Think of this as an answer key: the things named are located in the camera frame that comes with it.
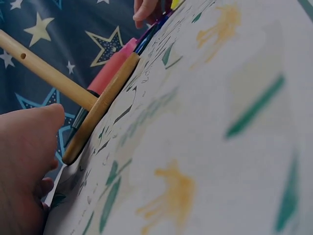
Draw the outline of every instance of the hand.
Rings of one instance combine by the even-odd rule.
[[[58,166],[56,133],[64,120],[59,104],[0,115],[0,234],[43,232],[48,206],[41,198],[53,189],[43,177]]]
[[[171,9],[172,0],[164,0],[165,12]],[[134,21],[137,28],[142,28],[143,21],[153,24],[162,16],[161,0],[134,0]]]

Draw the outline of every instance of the star print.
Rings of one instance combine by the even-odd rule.
[[[88,36],[91,37],[91,39],[101,48],[99,54],[95,58],[95,60],[92,62],[90,67],[103,65],[107,63],[107,61],[111,58],[111,56],[122,49],[123,42],[121,39],[121,33],[119,31],[119,26],[116,27],[114,32],[109,38],[103,38],[101,36],[98,36],[94,33],[87,32]]]
[[[106,2],[107,4],[110,4],[109,0],[97,0],[97,3],[102,2],[102,1]]]
[[[52,0],[60,10],[62,10],[62,0]]]
[[[2,14],[1,9],[0,9],[0,18],[2,19],[2,21],[4,21],[4,18],[3,18],[3,14]]]
[[[31,38],[29,47],[34,45],[41,38],[46,39],[48,41],[51,41],[51,38],[50,38],[50,36],[46,30],[46,27],[53,20],[54,20],[54,18],[46,18],[46,19],[42,20],[39,13],[37,12],[36,25],[31,27],[31,28],[24,29],[25,32],[33,35],[33,37]]]
[[[21,3],[23,2],[23,0],[15,0],[14,2],[11,2],[11,9],[10,11],[12,11],[15,8],[21,8]]]
[[[0,58],[4,60],[5,68],[7,68],[9,65],[15,67],[15,65],[12,62],[12,56],[8,54],[5,50],[3,50],[3,54],[0,55]]]
[[[67,68],[68,68],[68,73],[71,74],[71,73],[74,73],[73,72],[73,68],[75,67],[75,65],[71,65],[70,64],[70,61],[68,61],[67,63]]]
[[[35,103],[33,101],[30,101],[28,99],[25,99],[24,97],[20,96],[19,94],[15,94],[21,107],[23,109],[30,109],[34,107],[42,107],[54,103],[60,103],[60,92],[56,90],[55,88],[52,88],[50,93],[47,95],[45,100],[43,101],[42,104]],[[59,160],[61,164],[62,162],[62,156],[64,155],[65,149],[64,149],[64,140],[63,140],[63,132],[67,131],[70,129],[71,125],[73,124],[75,119],[75,115],[65,113],[65,121],[63,126],[59,129],[56,137],[58,139],[58,147],[56,150],[56,158]]]

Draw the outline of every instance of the star-patterned fabric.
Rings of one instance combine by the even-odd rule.
[[[87,88],[110,57],[138,30],[134,0],[0,0],[0,28],[58,71]],[[61,103],[56,158],[65,152],[79,106],[0,48],[0,113]],[[48,176],[55,179],[58,170]]]

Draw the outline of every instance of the wooden stick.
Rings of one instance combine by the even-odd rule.
[[[134,68],[136,67],[138,61],[139,55],[137,55],[136,53],[132,53],[119,69],[119,71],[116,73],[116,75],[113,77],[111,82],[107,85],[103,93],[98,98],[97,102],[94,104],[91,111],[86,116],[82,125],[77,130],[73,139],[69,143],[62,158],[62,161],[65,164],[71,165],[75,162],[83,146],[92,134],[94,128],[103,117],[103,114],[110,107],[119,91],[124,86],[128,77],[131,75]]]
[[[64,76],[3,30],[0,30],[0,47],[84,109],[90,111],[94,106],[97,97]]]

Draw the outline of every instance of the teal drawing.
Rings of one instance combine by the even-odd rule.
[[[109,177],[108,177],[107,182],[106,182],[106,186],[112,184],[112,182],[116,178],[117,168],[118,168],[118,163],[117,163],[117,161],[114,160],[110,174],[109,174]]]
[[[172,50],[172,47],[173,47],[174,43],[172,43],[165,51],[164,55],[163,55],[163,58],[162,58],[162,62],[163,64],[166,66],[167,62],[168,62],[168,59],[170,57],[170,53],[171,53],[171,50]]]
[[[274,226],[276,233],[282,232],[290,221],[292,216],[296,213],[299,204],[299,176],[298,176],[298,157],[295,154],[291,164],[288,179],[285,185],[285,190],[277,220]]]
[[[121,184],[121,177],[119,177],[118,181],[116,183],[114,183],[114,185],[112,186],[112,188],[109,192],[109,195],[107,197],[107,201],[104,204],[104,207],[102,210],[102,215],[100,218],[100,226],[99,226],[99,232],[100,233],[103,232],[103,230],[107,224],[107,221],[108,221],[110,212],[112,210],[112,207],[114,205],[120,184]]]
[[[144,109],[141,114],[137,117],[137,119],[129,126],[125,134],[123,134],[119,140],[118,148],[124,146],[127,140],[129,140],[137,128],[147,121],[148,118],[152,118],[155,113],[160,109],[160,107],[166,106],[171,100],[173,100],[177,94],[178,87],[175,87],[169,93],[163,95],[162,97],[153,100],[150,105]]]
[[[191,23],[197,22],[197,21],[200,19],[201,15],[202,15],[202,12],[200,12],[200,13],[192,20]]]
[[[162,62],[165,66],[165,69],[169,69],[171,66],[176,64],[179,60],[181,60],[182,56],[177,55],[175,53],[175,50],[173,49],[174,43],[172,43],[165,51],[163,57],[162,57]]]
[[[313,6],[311,3],[308,0],[298,0],[298,2],[313,22]]]
[[[275,95],[285,84],[285,78],[280,75],[274,83],[230,126],[225,138],[229,139],[243,132],[257,117],[257,115],[270,104]]]
[[[109,177],[107,179],[107,182],[106,182],[106,188],[103,190],[102,194],[100,195],[99,197],[99,200],[102,198],[102,196],[106,193],[106,191],[109,189],[109,187],[111,186],[111,184],[113,183],[113,181],[117,178],[117,176],[119,176],[122,171],[132,162],[132,159],[129,159],[121,168],[118,172],[117,169],[118,169],[118,163],[117,161],[114,160],[113,164],[112,164],[112,167],[111,167],[111,171],[110,171],[110,174],[109,174]]]
[[[64,203],[64,199],[66,198],[66,196],[64,194],[61,193],[55,193],[51,202],[51,210],[53,208],[56,208],[57,206],[59,206],[60,204]]]
[[[84,229],[84,231],[83,231],[83,234],[82,234],[82,235],[86,235],[86,233],[87,233],[87,231],[88,231],[88,229],[89,229],[89,227],[90,227],[90,224],[91,224],[92,218],[93,218],[93,213],[94,213],[94,211],[92,212],[92,214],[91,214],[91,216],[90,216],[90,218],[89,218],[89,220],[88,220],[88,223],[87,223],[87,225],[86,225],[86,227],[85,227],[85,229]]]

